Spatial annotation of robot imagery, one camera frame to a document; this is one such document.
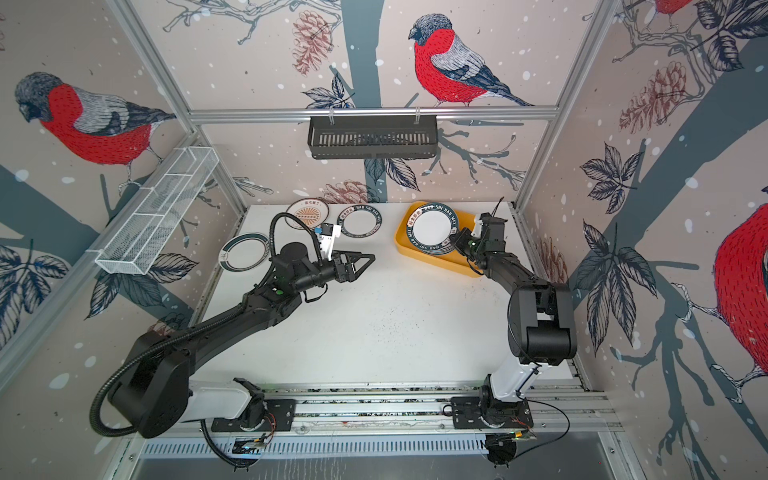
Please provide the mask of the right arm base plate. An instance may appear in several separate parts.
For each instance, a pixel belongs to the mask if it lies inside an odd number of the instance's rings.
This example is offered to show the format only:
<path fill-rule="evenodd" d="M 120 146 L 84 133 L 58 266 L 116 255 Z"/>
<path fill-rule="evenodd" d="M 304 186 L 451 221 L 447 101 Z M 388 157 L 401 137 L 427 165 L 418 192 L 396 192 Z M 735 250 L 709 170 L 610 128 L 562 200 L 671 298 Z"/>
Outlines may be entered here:
<path fill-rule="evenodd" d="M 478 396 L 457 396 L 449 401 L 453 428 L 457 430 L 533 428 L 529 404 L 500 402 Z"/>

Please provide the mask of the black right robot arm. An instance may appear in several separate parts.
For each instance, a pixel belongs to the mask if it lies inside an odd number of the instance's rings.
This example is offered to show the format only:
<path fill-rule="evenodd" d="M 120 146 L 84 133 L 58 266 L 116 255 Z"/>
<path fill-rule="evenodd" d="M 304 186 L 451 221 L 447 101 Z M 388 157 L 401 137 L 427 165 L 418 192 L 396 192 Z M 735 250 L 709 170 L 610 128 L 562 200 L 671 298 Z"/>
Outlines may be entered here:
<path fill-rule="evenodd" d="M 490 213 L 476 227 L 449 236 L 454 249 L 473 271 L 500 285 L 508 294 L 506 313 L 510 354 L 489 374 L 481 388 L 480 415 L 501 426 L 524 405 L 526 393 L 546 369 L 572 359 L 577 350 L 571 291 L 525 267 L 506 250 L 506 220 Z"/>

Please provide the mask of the green rimmed plate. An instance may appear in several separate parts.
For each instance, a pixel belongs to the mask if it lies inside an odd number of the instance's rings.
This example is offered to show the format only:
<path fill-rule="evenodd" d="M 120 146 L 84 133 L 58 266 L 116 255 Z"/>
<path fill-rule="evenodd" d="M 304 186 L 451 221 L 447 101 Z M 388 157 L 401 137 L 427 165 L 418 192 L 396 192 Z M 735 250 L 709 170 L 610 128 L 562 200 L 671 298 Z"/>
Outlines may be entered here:
<path fill-rule="evenodd" d="M 235 236 L 221 248 L 218 262 L 229 272 L 246 272 L 258 267 L 269 255 L 269 238 L 263 233 Z"/>

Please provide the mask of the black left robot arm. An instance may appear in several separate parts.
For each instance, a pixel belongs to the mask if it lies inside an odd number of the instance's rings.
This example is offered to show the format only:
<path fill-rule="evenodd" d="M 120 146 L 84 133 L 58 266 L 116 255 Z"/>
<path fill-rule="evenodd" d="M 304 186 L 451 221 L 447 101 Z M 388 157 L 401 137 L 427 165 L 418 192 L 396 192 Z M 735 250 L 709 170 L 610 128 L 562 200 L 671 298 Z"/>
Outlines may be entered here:
<path fill-rule="evenodd" d="M 89 409 L 92 430 L 102 437 L 165 433 L 189 412 L 190 379 L 200 367 L 286 320 L 311 301 L 307 290 L 352 283 L 375 260 L 370 253 L 341 250 L 311 261 L 305 244 L 286 244 L 272 257 L 262 280 L 234 307 L 181 332 L 140 336 L 124 364 L 95 394 Z"/>

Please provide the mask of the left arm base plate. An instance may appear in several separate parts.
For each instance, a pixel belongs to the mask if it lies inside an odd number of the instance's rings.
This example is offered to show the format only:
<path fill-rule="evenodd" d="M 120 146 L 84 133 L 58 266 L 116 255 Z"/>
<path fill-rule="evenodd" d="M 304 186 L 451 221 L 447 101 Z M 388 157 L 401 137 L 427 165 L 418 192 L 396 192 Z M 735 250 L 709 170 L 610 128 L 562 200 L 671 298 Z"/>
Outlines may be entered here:
<path fill-rule="evenodd" d="M 212 432 L 288 432 L 291 430 L 297 402 L 294 399 L 251 400 L 233 419 L 215 418 Z"/>

